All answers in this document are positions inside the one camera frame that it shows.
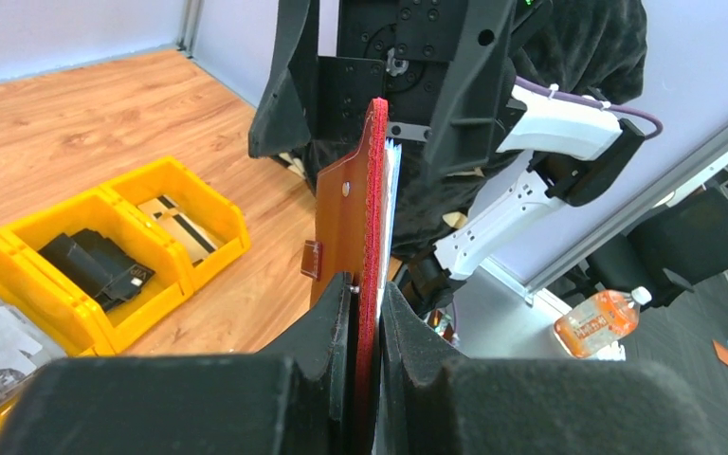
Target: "yellow plastic tray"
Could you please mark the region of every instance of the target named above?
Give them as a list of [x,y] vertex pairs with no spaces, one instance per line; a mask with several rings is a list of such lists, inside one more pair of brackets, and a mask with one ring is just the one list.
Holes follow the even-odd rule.
[[[63,272],[37,251],[60,233],[73,235],[89,228],[115,242],[133,259],[150,267],[155,275],[134,299],[105,312]],[[83,300],[93,320],[117,353],[123,352],[152,326],[193,294],[184,265],[184,249],[162,241],[149,227],[132,216],[122,202],[94,189],[51,209],[28,216],[0,229],[0,236],[25,253],[28,260],[66,292]]]
[[[223,268],[249,250],[249,234],[238,207],[171,157],[159,159],[101,185],[115,200],[149,227],[167,245],[177,245],[186,255],[184,265],[194,289],[202,288]],[[223,245],[197,266],[191,265],[185,247],[136,206],[161,195],[170,196],[196,224]]]
[[[18,248],[0,239],[0,297],[72,356],[113,355],[107,339],[82,300],[66,293],[29,263]],[[14,399],[0,408],[0,425]]]

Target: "orange drink bottle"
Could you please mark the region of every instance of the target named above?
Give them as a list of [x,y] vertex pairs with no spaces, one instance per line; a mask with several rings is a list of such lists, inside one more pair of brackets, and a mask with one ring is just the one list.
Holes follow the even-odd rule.
[[579,303],[570,313],[554,323],[554,334],[568,353],[587,358],[634,331],[640,309],[651,301],[644,288],[627,294],[601,291]]

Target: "screw hole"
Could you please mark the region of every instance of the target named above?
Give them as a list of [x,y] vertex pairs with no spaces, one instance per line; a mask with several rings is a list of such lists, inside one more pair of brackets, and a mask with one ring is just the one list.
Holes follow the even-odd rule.
[[495,33],[492,30],[484,29],[479,33],[479,44],[482,46],[489,46],[495,41]]

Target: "wooden table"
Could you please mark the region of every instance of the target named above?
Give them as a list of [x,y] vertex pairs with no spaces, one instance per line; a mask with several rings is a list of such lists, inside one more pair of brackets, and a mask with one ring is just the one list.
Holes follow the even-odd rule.
[[252,249],[128,354],[256,351],[308,309],[314,197],[247,157],[253,113],[173,50],[0,84],[0,226],[173,155],[241,208]]

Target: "black chair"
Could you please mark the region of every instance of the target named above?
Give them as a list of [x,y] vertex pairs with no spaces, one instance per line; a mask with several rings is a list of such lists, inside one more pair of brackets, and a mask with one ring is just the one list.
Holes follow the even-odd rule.
[[717,190],[688,197],[645,220],[628,235],[617,235],[593,252],[585,273],[565,278],[576,288],[561,297],[589,296],[605,289],[631,291],[645,286],[647,307],[668,306],[693,285],[728,269],[728,200]]

